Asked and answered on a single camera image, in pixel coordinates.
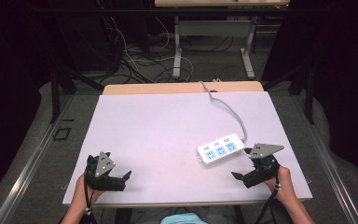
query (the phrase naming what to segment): dark background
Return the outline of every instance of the dark background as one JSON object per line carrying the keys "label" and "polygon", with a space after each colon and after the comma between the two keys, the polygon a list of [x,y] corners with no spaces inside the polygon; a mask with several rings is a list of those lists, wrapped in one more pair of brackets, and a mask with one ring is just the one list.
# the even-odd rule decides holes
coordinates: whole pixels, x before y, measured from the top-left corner
{"label": "dark background", "polygon": [[[292,0],[290,7],[326,7],[331,2]],[[330,147],[338,156],[358,166],[358,1],[356,4],[336,2],[346,7],[339,14],[341,19],[333,25],[329,23],[330,17],[283,19],[263,78],[273,80],[308,56],[317,58],[315,97],[324,106],[329,120]],[[49,2],[33,4],[48,7]],[[144,2],[144,7],[149,5],[148,1]],[[36,23],[43,26],[38,29],[34,26]],[[140,45],[146,41],[142,39],[145,33],[156,32],[153,24],[146,23],[142,27]],[[51,18],[31,17],[19,1],[0,0],[0,181],[34,119],[41,98],[38,89],[49,82],[51,57],[74,69],[106,69],[101,60],[85,59],[76,53],[71,46],[82,46],[81,40],[63,35],[62,28],[67,28],[69,33],[71,29],[74,31],[73,26],[62,27]],[[78,29],[94,44],[106,44],[103,33],[88,36],[88,29],[99,29],[93,24],[84,24]],[[315,37],[325,29],[334,29],[334,32],[323,50],[312,54]],[[101,51],[106,56],[110,53]],[[80,67],[85,60],[88,66]]]}

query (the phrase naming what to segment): gray floor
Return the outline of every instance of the gray floor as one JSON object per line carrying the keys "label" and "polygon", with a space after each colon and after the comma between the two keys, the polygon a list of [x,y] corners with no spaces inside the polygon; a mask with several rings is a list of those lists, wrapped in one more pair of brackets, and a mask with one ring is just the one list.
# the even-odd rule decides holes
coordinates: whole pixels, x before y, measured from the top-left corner
{"label": "gray floor", "polygon": [[[212,49],[218,45],[224,37],[196,37],[191,38],[192,49]],[[274,36],[259,36],[256,42],[256,53],[251,55],[251,60],[256,73],[256,80],[260,80],[262,71],[269,55]],[[184,51],[183,56],[187,57],[194,68],[191,81],[212,81],[219,77],[223,81],[247,80],[241,61],[239,48],[243,46],[243,39],[234,39],[233,45],[225,51],[216,52],[191,52]],[[161,62],[165,66],[172,66],[172,61]],[[191,65],[183,61],[184,68],[191,70]],[[160,65],[143,67],[138,65],[140,71],[153,78],[159,72],[164,71]],[[112,77],[103,82],[118,83],[120,78]],[[78,92],[75,96],[62,96],[63,105],[67,105],[65,112],[59,121],[49,125],[51,118],[51,98],[49,85],[42,87],[42,104],[34,119],[26,138],[23,141],[19,153],[10,166],[7,175],[0,184],[0,209],[4,204],[10,191],[24,167],[35,152],[44,149],[40,154],[41,161],[31,173],[32,181],[24,186],[23,193],[13,206],[13,213],[7,214],[10,217],[9,223],[55,223],[66,211],[62,205],[64,189],[62,186],[67,183],[73,172],[78,152],[81,148],[84,136],[87,132],[92,117],[92,112],[97,103],[99,92],[94,91],[81,82],[76,83]],[[316,223],[353,223],[348,221],[348,214],[342,210],[342,202],[337,197],[337,190],[332,188],[330,176],[321,165],[320,154],[317,150],[315,140],[310,137],[310,128],[303,115],[298,111],[296,102],[302,102],[303,97],[289,96],[287,84],[283,83],[270,91],[271,99],[276,106],[277,112],[282,121],[289,141],[292,144],[304,174],[312,181],[310,189],[314,196],[312,200],[306,201],[305,205],[310,211]],[[328,147],[329,131],[328,122],[324,116],[322,107],[315,102],[314,105],[315,129],[322,138],[322,143]],[[56,133],[59,128],[70,128],[71,132],[66,141],[48,139],[46,133]],[[358,169],[347,164],[345,161],[335,158],[339,172],[350,189],[358,189]],[[350,194],[358,208],[358,191]],[[253,223],[258,215],[262,204],[246,205],[242,212],[246,223]],[[104,223],[113,223],[115,209],[96,209],[97,219],[102,218]]]}

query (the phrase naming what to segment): power strip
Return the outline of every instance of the power strip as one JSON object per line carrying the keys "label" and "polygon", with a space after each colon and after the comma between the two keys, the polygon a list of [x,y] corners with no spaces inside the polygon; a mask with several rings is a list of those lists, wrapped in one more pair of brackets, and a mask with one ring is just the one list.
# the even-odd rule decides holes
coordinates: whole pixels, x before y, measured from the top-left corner
{"label": "power strip", "polygon": [[244,148],[245,145],[241,139],[235,133],[232,133],[231,135],[198,147],[197,160],[205,165],[209,165],[240,152]]}

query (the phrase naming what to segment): person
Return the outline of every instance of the person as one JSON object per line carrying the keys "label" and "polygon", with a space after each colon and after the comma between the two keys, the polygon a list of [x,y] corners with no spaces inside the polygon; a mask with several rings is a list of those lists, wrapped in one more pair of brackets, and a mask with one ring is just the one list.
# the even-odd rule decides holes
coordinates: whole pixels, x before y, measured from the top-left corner
{"label": "person", "polygon": [[[300,202],[296,196],[290,170],[284,166],[281,166],[278,170],[278,178],[281,183],[281,189],[278,191],[276,199],[279,200],[286,208],[286,211],[288,212],[293,222],[301,224],[314,223],[306,208],[304,207],[304,204]],[[275,188],[275,178],[266,180],[265,184],[272,192]],[[103,191],[93,190],[88,187],[88,193],[91,199],[91,204],[95,204],[97,199],[103,194]],[[76,181],[74,197],[71,201],[68,211],[62,219],[61,224],[79,223],[80,219],[85,214],[85,211],[86,198],[84,190],[84,176],[81,175]]]}

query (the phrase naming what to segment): desk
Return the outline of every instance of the desk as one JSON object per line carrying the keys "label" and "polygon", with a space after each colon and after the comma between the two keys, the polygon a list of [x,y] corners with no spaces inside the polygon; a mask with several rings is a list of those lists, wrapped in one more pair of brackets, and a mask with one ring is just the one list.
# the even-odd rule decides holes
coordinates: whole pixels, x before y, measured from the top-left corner
{"label": "desk", "polygon": [[[290,0],[156,0],[157,7],[262,7],[284,6]],[[182,49],[180,48],[181,35],[233,35],[245,36],[245,48],[241,49],[241,57],[246,76],[255,78],[252,63],[249,58],[250,48],[255,35],[257,17],[250,21],[179,21],[175,17],[175,57],[173,62],[173,78],[179,78]]]}
{"label": "desk", "polygon": [[[312,198],[296,156],[267,92],[258,82],[206,83],[242,118],[248,139],[283,145],[277,160],[289,167],[299,199]],[[88,155],[111,152],[117,164],[111,176],[132,170],[123,192],[106,192],[95,206],[144,207],[244,204],[265,201],[265,185],[247,189],[230,172],[254,168],[246,153],[209,167],[197,161],[197,147],[230,133],[240,124],[219,103],[210,101],[200,83],[112,85],[95,109],[63,203],[69,204]]]}

